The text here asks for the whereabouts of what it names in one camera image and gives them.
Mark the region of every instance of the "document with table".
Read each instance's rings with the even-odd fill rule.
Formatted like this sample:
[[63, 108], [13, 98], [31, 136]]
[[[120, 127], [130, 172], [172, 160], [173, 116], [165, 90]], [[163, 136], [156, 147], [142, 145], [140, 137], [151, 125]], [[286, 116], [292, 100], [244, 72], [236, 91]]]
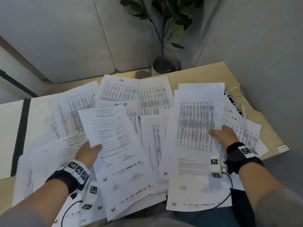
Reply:
[[[19, 158], [15, 205], [41, 187], [89, 141], [103, 148], [90, 169], [98, 183], [97, 202], [89, 210], [73, 206], [64, 226], [82, 226], [103, 218], [117, 220], [166, 200], [167, 210], [200, 211], [220, 204], [231, 183], [210, 177], [210, 158], [224, 156], [208, 133], [226, 125], [261, 156], [261, 126], [239, 114], [224, 95], [224, 83], [179, 84], [174, 96], [167, 77], [130, 79], [105, 75], [54, 95], [45, 119], [47, 136], [24, 149]], [[243, 189], [238, 175], [233, 188]], [[75, 199], [66, 200], [53, 226]], [[229, 197], [219, 207], [232, 205]]]

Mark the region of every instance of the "potted plant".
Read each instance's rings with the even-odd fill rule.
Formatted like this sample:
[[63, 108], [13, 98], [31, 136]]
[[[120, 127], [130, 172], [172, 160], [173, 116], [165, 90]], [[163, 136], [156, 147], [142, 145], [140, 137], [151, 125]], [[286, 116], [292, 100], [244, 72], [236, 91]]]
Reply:
[[152, 75], [178, 71], [180, 69], [179, 62], [165, 58], [164, 47], [166, 44], [170, 44], [175, 48], [184, 49], [183, 46], [171, 42], [171, 39], [182, 34], [191, 25], [195, 11], [203, 7], [204, 0], [152, 0], [151, 5], [157, 11], [162, 22], [159, 30], [151, 18], [144, 0], [121, 0], [120, 3], [129, 14], [140, 20], [148, 20], [154, 26], [161, 44], [161, 56], [153, 61]]

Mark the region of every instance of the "gray wall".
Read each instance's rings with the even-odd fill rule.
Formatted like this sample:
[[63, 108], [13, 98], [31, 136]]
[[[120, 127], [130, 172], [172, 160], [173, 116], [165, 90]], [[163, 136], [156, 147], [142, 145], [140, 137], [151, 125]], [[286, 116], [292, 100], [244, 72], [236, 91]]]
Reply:
[[303, 0], [225, 0], [196, 66], [219, 61], [290, 148], [266, 166], [303, 197]]

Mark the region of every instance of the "person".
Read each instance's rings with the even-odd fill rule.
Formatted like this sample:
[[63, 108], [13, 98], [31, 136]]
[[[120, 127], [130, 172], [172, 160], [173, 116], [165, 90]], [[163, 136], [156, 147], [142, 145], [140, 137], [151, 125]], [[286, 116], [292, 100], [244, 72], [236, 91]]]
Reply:
[[[228, 149], [239, 140], [232, 129], [209, 130], [227, 154]], [[102, 146], [90, 148], [86, 142], [77, 152], [75, 160], [91, 167]], [[241, 163], [237, 169], [249, 202], [255, 213], [257, 226], [299, 227], [303, 226], [303, 200], [280, 183], [257, 161]], [[51, 227], [70, 193], [70, 187], [62, 180], [48, 180], [37, 191], [0, 216], [1, 227]], [[149, 217], [114, 221], [114, 226], [192, 226], [171, 218]]]

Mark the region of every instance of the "black strip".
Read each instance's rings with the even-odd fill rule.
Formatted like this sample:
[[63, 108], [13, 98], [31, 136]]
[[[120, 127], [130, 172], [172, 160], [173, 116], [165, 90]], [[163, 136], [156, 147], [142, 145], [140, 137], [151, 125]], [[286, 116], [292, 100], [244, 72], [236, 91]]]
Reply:
[[31, 99], [24, 99], [17, 138], [16, 138], [16, 144], [13, 154], [11, 177], [16, 175], [18, 160], [19, 157], [23, 154], [30, 105], [31, 105]]
[[17, 80], [15, 80], [14, 78], [10, 77], [8, 74], [6, 74], [5, 71], [2, 71], [1, 69], [0, 69], [0, 76], [3, 79], [5, 79], [8, 82], [10, 82], [11, 84], [13, 84], [14, 86], [16, 86], [17, 88], [19, 88], [22, 91], [24, 91], [25, 93], [29, 94], [31, 97], [33, 97], [33, 98], [39, 97], [36, 93], [32, 92], [27, 87], [25, 87], [24, 85], [22, 85], [21, 83], [19, 83]]

